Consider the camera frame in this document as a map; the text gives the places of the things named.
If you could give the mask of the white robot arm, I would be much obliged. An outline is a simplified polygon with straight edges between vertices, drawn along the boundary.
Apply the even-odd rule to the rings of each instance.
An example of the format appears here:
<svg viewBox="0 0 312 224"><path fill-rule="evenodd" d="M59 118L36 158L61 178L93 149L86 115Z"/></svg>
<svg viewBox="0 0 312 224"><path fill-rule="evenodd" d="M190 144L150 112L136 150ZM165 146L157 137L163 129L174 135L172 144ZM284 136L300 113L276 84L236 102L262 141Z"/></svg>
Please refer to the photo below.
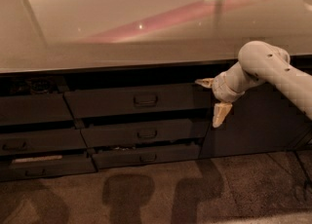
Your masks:
<svg viewBox="0 0 312 224"><path fill-rule="evenodd" d="M245 44L238 53L238 61L228 70L214 78L195 81L211 89L218 100L214 105L214 128L222 125L233 103L247 90L265 82L312 119L312 76L293 67L286 50L262 41Z"/></svg>

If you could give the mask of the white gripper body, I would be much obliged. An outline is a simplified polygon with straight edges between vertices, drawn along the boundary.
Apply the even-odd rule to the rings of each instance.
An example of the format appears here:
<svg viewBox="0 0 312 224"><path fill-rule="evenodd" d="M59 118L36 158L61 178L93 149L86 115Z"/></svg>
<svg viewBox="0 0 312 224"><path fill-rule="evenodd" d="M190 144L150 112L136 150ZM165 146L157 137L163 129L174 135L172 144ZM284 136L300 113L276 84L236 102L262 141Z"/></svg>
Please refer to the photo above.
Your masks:
<svg viewBox="0 0 312 224"><path fill-rule="evenodd" d="M236 101L244 94L236 93L226 84L224 72L221 72L219 75L214 77L212 90L216 99L227 103Z"/></svg>

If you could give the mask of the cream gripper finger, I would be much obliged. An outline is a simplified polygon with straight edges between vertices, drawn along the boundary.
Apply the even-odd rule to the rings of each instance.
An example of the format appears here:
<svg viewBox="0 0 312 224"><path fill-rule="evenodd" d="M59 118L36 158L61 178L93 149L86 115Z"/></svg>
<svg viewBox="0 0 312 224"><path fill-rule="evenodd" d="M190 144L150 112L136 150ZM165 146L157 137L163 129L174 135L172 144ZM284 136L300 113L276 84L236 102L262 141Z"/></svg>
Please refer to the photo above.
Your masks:
<svg viewBox="0 0 312 224"><path fill-rule="evenodd" d="M195 83L197 85L200 85L200 86L207 88L207 89L211 89L213 87L213 82L214 82L213 78L197 79L195 81Z"/></svg>
<svg viewBox="0 0 312 224"><path fill-rule="evenodd" d="M219 128L226 116L232 109L233 104L227 102L219 102L214 105L213 127Z"/></svg>

